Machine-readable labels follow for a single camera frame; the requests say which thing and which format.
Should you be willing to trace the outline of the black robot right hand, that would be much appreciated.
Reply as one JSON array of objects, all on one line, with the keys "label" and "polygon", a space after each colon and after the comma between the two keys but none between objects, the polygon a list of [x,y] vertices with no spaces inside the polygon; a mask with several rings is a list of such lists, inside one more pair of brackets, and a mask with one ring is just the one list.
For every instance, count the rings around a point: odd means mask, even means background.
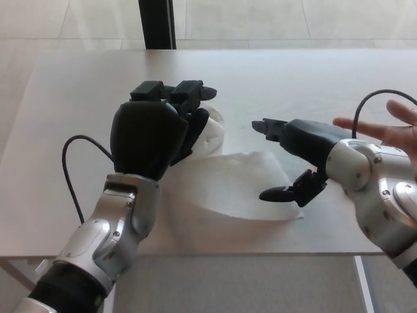
[{"label": "black robot right hand", "polygon": [[306,170],[291,186],[277,186],[262,191],[259,199],[274,203],[295,202],[299,207],[306,206],[326,187],[328,176],[325,166],[333,147],[351,135],[344,129],[303,119],[279,121],[264,118],[252,121],[252,128],[271,142],[280,146],[293,156],[310,163],[316,170]]}]

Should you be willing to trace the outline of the person's bare hand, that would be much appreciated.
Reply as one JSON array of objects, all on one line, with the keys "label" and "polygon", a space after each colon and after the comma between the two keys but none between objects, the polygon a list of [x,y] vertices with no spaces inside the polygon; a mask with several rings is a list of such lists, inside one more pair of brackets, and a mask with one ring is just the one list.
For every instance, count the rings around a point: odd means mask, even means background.
[{"label": "person's bare hand", "polygon": [[396,100],[389,100],[386,109],[392,117],[406,125],[397,127],[359,121],[356,131],[380,140],[383,145],[403,150],[410,158],[416,177],[416,110]]}]

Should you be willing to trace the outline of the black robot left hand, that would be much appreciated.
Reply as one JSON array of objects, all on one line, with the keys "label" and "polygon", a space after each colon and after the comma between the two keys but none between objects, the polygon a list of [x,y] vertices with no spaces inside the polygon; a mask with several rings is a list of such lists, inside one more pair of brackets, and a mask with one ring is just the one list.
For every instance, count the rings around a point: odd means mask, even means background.
[{"label": "black robot left hand", "polygon": [[115,171],[159,181],[168,167],[191,155],[209,120],[201,102],[216,95],[217,90],[201,80],[177,86],[144,81],[137,86],[113,118],[110,151]]}]

